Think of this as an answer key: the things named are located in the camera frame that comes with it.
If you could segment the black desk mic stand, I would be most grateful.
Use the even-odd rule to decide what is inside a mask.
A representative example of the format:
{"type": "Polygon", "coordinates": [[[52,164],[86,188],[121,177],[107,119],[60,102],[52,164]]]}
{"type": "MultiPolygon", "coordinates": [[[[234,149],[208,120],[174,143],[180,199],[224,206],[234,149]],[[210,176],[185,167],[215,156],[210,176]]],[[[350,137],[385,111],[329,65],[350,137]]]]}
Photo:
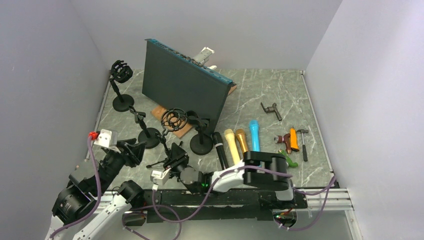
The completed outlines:
{"type": "Polygon", "coordinates": [[[129,111],[134,115],[134,121],[141,128],[137,140],[139,143],[145,143],[146,149],[153,149],[159,145],[160,140],[158,137],[159,131],[153,127],[147,127],[144,118],[146,113],[142,111],[137,111],[133,105],[129,105],[129,111]]]}

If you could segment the black desk stand with clip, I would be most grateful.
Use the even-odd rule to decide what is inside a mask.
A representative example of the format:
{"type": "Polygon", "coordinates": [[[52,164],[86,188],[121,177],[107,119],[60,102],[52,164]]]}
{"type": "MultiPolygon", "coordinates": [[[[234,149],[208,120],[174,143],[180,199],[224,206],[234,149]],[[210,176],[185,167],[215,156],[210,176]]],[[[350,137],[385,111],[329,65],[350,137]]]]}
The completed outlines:
{"type": "Polygon", "coordinates": [[[194,110],[189,110],[187,113],[187,122],[194,127],[197,134],[190,140],[191,151],[199,156],[208,154],[213,148],[212,138],[205,134],[205,130],[209,125],[209,118],[201,118],[194,110]]]}

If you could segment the black microphone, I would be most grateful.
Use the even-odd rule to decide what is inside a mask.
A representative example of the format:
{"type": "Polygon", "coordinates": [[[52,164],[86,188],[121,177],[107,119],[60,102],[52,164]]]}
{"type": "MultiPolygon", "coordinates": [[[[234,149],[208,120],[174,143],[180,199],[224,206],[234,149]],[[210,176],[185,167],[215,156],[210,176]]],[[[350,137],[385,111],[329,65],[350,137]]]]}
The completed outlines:
{"type": "Polygon", "coordinates": [[[218,159],[223,170],[229,168],[229,163],[225,154],[223,139],[219,132],[214,132],[212,135],[212,142],[217,151],[218,159]]]}

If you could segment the cream beige microphone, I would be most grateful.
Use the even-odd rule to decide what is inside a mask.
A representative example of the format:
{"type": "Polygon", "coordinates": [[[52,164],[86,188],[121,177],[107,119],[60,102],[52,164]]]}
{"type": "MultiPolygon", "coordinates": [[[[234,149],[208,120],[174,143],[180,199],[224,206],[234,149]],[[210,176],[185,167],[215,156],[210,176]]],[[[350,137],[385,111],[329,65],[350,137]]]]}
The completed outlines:
{"type": "Polygon", "coordinates": [[[226,129],[224,131],[224,137],[227,141],[233,163],[237,165],[241,161],[241,158],[236,145],[235,133],[232,129],[226,129]]]}

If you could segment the gold microphone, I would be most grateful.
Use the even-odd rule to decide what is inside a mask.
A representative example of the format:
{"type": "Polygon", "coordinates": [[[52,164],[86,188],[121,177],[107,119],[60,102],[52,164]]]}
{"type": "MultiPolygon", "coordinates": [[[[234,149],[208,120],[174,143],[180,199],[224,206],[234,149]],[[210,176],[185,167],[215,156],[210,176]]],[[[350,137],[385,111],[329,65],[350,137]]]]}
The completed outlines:
{"type": "Polygon", "coordinates": [[[240,145],[241,152],[243,154],[247,152],[249,150],[249,146],[247,143],[246,132],[242,128],[237,129],[235,131],[235,138],[240,145]]]}

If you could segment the blue microphone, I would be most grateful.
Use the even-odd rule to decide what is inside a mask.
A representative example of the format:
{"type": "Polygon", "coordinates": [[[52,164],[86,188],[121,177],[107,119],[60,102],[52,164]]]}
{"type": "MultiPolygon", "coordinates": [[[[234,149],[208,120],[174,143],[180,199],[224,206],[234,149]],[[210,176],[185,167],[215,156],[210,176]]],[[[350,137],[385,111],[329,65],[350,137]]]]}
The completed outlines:
{"type": "Polygon", "coordinates": [[[249,131],[251,135],[252,150],[260,152],[260,140],[259,140],[259,123],[253,119],[249,122],[249,131]]]}

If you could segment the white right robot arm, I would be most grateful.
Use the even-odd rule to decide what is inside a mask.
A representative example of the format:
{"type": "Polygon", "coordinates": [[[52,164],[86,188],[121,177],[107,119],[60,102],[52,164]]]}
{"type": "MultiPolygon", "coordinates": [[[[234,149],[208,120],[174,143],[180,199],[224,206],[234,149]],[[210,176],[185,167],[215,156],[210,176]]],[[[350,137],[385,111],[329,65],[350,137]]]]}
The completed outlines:
{"type": "Polygon", "coordinates": [[[204,173],[189,165],[187,152],[172,144],[163,170],[151,174],[154,184],[162,186],[176,177],[192,194],[226,193],[246,185],[275,193],[276,203],[287,208],[295,201],[292,175],[287,173],[287,161],[278,153],[247,151],[243,159],[221,171],[204,173]]]}

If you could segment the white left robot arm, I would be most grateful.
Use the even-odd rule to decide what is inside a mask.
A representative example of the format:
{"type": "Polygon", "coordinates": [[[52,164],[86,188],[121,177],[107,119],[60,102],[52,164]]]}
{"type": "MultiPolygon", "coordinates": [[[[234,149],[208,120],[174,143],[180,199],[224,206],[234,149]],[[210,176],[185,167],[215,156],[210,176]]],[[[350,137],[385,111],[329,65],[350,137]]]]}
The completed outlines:
{"type": "Polygon", "coordinates": [[[119,140],[102,149],[106,153],[96,161],[92,146],[99,140],[87,140],[94,175],[82,180],[70,180],[53,205],[47,240],[98,240],[126,211],[137,210],[146,204],[145,191],[133,180],[123,182],[115,195],[98,214],[101,199],[123,166],[140,165],[145,142],[135,138],[119,140]]]}

